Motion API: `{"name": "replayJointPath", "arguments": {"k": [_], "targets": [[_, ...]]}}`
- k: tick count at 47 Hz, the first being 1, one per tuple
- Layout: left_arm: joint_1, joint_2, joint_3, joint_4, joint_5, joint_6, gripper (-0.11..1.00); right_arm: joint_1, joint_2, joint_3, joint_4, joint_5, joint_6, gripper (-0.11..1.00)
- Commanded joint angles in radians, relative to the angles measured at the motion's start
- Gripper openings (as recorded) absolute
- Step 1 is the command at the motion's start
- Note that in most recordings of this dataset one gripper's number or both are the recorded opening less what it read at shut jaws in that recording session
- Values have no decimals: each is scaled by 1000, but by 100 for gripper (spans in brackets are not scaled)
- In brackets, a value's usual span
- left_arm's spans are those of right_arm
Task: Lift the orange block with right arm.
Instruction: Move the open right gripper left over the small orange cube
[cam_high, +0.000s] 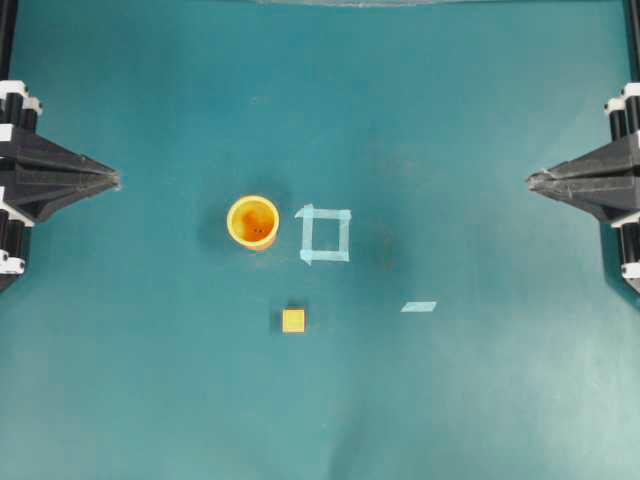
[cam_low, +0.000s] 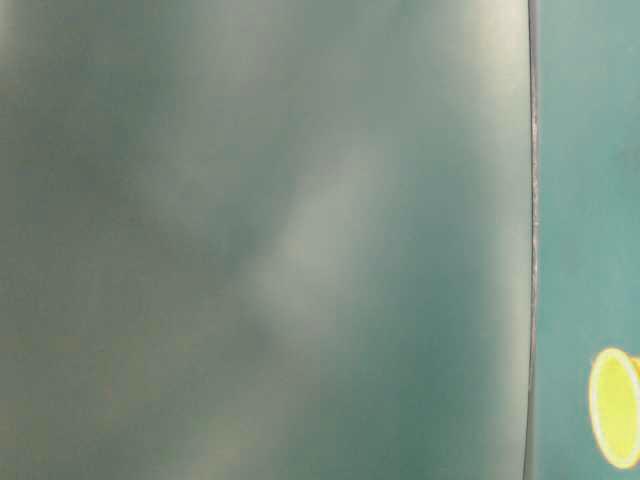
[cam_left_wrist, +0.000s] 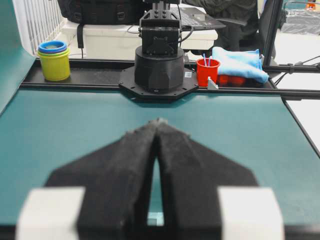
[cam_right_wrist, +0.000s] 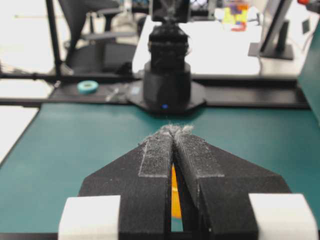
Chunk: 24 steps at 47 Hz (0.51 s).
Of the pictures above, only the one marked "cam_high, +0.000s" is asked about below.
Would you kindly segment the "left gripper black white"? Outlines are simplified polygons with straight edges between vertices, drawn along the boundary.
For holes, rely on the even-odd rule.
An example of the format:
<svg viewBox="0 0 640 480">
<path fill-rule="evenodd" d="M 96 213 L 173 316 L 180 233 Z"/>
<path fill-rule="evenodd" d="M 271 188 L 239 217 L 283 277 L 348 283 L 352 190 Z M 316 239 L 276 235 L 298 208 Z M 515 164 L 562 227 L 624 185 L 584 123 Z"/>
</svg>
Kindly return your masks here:
<svg viewBox="0 0 640 480">
<path fill-rule="evenodd" d="M 120 174 L 34 133 L 41 102 L 22 81 L 1 82 L 1 290 L 27 269 L 31 230 L 58 210 L 120 186 Z M 99 177 L 27 179 L 34 172 Z"/>
</svg>

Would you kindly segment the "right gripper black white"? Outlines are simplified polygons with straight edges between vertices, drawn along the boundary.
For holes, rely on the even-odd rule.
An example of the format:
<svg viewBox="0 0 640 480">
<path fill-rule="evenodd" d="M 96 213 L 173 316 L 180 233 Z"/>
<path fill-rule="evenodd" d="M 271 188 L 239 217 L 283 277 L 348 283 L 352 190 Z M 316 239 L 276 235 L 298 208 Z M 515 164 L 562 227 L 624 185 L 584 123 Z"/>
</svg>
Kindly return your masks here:
<svg viewBox="0 0 640 480">
<path fill-rule="evenodd" d="M 639 292 L 639 83 L 627 83 L 604 107 L 612 142 L 530 175 L 530 191 L 566 203 L 612 224 L 620 273 Z"/>
</svg>

